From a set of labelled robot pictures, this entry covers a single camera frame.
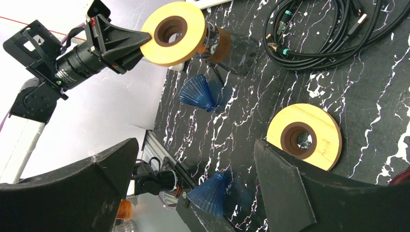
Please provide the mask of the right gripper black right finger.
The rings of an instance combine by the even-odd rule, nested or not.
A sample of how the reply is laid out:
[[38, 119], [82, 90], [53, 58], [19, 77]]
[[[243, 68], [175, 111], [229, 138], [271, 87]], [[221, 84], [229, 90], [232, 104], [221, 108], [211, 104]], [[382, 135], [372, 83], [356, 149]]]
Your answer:
[[264, 140], [254, 160], [273, 232], [407, 232], [410, 185], [379, 186], [299, 160]]

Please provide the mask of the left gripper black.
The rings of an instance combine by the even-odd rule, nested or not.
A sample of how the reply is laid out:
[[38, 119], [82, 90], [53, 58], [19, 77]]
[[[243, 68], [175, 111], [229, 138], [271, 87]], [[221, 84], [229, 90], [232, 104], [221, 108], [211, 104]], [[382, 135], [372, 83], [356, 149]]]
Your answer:
[[125, 74], [142, 59], [147, 32], [115, 26], [102, 14], [72, 29], [62, 43], [33, 21], [3, 43], [4, 50], [52, 89], [67, 91], [101, 70]]

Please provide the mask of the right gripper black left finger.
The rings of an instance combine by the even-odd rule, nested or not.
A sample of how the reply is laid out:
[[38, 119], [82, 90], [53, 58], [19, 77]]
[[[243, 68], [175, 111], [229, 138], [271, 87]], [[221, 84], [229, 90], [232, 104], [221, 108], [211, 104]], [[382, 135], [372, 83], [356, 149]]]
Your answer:
[[126, 139], [62, 168], [0, 186], [3, 232], [109, 232], [139, 150]]

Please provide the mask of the blue plastic dripper cone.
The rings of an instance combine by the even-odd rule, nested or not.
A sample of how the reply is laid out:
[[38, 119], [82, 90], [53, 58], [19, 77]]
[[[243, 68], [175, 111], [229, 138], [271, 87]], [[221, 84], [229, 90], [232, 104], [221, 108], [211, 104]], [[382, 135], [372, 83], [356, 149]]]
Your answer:
[[208, 82], [203, 74], [197, 74], [190, 78], [180, 89], [178, 99], [194, 107], [211, 112], [216, 103], [213, 100]]

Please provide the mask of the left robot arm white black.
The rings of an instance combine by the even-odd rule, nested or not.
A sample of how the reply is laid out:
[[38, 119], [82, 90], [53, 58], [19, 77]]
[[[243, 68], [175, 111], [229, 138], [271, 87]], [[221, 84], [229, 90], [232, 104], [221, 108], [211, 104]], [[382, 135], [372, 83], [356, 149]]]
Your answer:
[[4, 50], [33, 77], [23, 84], [8, 113], [21, 127], [0, 181], [19, 181], [57, 101], [66, 100], [68, 90], [105, 68], [118, 74], [130, 71], [143, 57], [141, 46], [150, 40], [149, 33], [115, 26], [103, 14], [72, 29], [65, 41], [38, 20], [6, 40]]

